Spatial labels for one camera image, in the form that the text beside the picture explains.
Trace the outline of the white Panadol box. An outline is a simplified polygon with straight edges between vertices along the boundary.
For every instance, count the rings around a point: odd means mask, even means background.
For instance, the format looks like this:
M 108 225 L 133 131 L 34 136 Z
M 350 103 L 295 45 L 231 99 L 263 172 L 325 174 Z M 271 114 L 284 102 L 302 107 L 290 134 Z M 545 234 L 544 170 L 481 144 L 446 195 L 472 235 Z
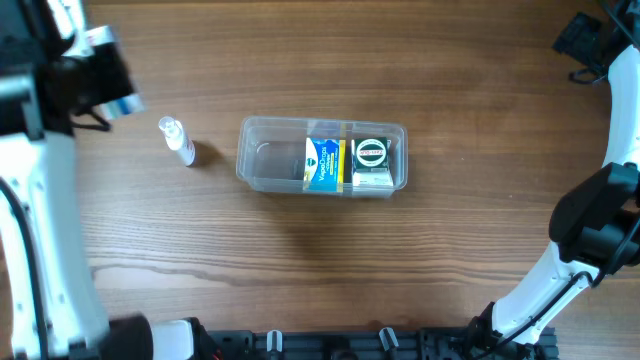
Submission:
M 141 97 L 137 93 L 127 95 L 116 100 L 103 103 L 99 106 L 103 117 L 112 121 L 114 119 L 139 113 L 145 110 Z

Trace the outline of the blue VapoDrops box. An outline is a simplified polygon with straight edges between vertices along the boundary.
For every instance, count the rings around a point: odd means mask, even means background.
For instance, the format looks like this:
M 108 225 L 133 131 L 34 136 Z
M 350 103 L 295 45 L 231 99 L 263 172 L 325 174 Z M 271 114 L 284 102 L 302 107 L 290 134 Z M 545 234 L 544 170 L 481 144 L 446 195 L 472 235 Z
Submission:
M 346 141 L 308 137 L 305 142 L 303 189 L 342 193 Z

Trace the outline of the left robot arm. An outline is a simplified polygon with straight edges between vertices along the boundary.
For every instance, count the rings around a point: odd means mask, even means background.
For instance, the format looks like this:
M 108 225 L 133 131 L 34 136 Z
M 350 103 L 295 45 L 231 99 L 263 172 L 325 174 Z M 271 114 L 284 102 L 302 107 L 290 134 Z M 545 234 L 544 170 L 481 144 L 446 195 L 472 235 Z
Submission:
M 79 117 L 109 131 L 143 108 L 112 30 L 78 1 L 1 5 L 1 240 L 16 359 L 192 359 L 187 320 L 110 319 L 95 289 L 75 192 Z

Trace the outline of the white spray bottle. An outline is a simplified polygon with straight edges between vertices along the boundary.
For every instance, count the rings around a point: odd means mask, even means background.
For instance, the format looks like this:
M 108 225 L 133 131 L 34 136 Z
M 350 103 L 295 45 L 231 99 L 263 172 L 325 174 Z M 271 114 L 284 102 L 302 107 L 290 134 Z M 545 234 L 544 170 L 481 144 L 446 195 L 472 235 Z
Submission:
M 159 120 L 158 128 L 163 133 L 169 149 L 178 155 L 183 164 L 193 165 L 196 158 L 195 145 L 182 123 L 173 117 L 165 116 Z

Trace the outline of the green round-label box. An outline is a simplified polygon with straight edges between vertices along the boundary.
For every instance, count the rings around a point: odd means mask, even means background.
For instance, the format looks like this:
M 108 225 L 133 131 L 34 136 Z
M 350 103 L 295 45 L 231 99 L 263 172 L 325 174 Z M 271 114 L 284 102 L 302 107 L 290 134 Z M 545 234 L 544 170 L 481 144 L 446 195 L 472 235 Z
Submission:
M 353 171 L 356 173 L 388 171 L 390 140 L 386 137 L 352 140 Z

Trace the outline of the white pouch packet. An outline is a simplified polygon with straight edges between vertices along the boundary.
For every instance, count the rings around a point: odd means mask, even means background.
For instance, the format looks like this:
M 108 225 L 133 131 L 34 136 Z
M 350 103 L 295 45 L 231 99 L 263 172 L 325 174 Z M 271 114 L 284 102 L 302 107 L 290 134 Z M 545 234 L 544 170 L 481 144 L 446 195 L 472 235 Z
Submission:
M 393 179 L 391 175 L 391 166 L 388 171 L 384 171 L 384 172 L 356 173 L 353 171 L 353 159 L 352 159 L 352 184 L 356 187 L 362 187 L 362 186 L 392 187 Z

